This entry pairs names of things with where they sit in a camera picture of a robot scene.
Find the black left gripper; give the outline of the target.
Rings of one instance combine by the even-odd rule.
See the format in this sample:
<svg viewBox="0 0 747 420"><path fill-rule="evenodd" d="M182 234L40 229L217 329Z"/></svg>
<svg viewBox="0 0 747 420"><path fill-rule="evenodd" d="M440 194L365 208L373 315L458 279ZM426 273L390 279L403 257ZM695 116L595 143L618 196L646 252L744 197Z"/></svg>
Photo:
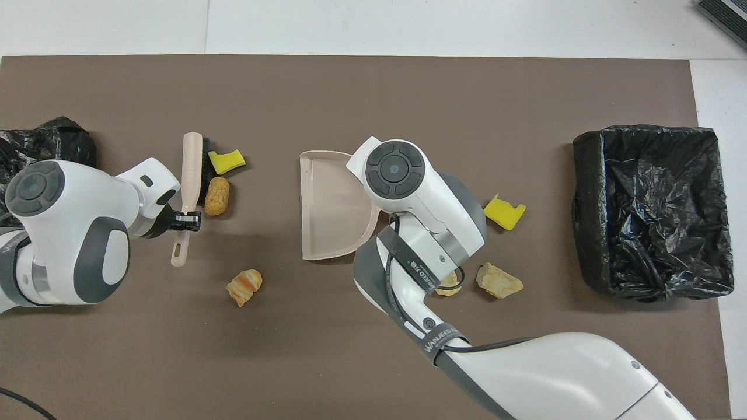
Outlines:
<svg viewBox="0 0 747 420"><path fill-rule="evenodd" d="M160 214L155 218L154 223L150 229L142 234L145 239L154 239L154 237L161 236L168 230L182 231L185 229L185 222L183 220L184 213L176 212L173 208L166 204ZM202 226L202 213L192 212L191 213L191 231L198 232Z"/></svg>

